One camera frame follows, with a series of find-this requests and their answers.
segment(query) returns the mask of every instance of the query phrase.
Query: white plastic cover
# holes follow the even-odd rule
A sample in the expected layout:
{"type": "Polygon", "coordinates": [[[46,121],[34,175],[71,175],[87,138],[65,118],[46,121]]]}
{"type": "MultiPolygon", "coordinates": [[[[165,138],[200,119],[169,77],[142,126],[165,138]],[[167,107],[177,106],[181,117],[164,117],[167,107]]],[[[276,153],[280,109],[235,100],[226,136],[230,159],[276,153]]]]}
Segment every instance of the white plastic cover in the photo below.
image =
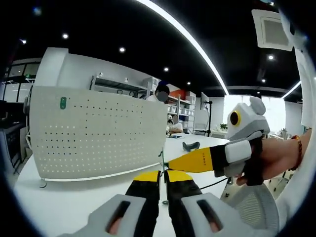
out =
{"type": "Polygon", "coordinates": [[[167,106],[90,90],[35,86],[30,107],[41,178],[89,179],[160,162],[167,106]],[[66,107],[61,109],[61,98],[66,107]]]}

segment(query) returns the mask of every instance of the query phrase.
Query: white machine housing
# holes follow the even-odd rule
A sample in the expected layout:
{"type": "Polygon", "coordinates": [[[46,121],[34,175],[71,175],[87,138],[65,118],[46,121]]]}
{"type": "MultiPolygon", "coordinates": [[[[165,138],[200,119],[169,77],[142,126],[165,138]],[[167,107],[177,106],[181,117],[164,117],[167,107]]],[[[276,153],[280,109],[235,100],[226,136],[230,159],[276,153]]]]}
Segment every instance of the white machine housing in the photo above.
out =
{"type": "Polygon", "coordinates": [[[230,141],[248,138],[253,133],[261,131],[262,135],[270,132],[268,122],[263,114],[266,112],[262,100],[258,97],[250,98],[250,106],[245,103],[238,103],[227,119],[228,138],[230,141]],[[238,116],[237,124],[232,124],[231,116],[235,113],[238,116]]]}

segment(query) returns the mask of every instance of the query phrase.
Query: person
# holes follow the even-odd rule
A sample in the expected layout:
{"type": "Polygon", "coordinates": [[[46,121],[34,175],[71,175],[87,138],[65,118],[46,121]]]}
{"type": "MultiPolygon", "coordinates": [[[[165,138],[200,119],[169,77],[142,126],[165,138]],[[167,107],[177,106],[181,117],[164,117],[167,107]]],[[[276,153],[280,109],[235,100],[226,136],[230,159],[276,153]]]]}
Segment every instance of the person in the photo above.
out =
{"type": "Polygon", "coordinates": [[[170,89],[167,85],[159,84],[154,94],[147,98],[148,101],[167,103],[170,89]]]}
{"type": "Polygon", "coordinates": [[[183,132],[182,124],[179,123],[178,117],[174,115],[172,117],[172,123],[169,122],[169,133],[173,134],[173,133],[181,133],[181,132],[183,132]]]}

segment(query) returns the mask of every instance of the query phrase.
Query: air vent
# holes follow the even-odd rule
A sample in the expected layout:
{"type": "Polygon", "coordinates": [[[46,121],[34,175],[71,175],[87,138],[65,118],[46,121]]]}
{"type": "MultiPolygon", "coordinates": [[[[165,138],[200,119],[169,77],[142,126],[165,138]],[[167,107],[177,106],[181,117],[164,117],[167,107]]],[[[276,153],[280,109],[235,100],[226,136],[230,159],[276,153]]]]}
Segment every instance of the air vent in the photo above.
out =
{"type": "Polygon", "coordinates": [[[252,10],[251,12],[255,23],[258,47],[292,51],[293,45],[288,41],[283,30],[280,14],[264,10],[252,10]]]}

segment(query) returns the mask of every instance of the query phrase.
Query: yellow tool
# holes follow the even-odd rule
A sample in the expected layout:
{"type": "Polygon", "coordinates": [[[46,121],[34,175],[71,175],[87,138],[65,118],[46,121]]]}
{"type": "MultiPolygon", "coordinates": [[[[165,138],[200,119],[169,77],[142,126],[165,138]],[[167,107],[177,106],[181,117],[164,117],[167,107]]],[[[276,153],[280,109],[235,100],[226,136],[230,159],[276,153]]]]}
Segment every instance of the yellow tool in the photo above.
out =
{"type": "Polygon", "coordinates": [[[214,170],[215,176],[222,176],[224,167],[228,166],[225,145],[201,148],[164,164],[169,169],[192,173],[214,170]]]}

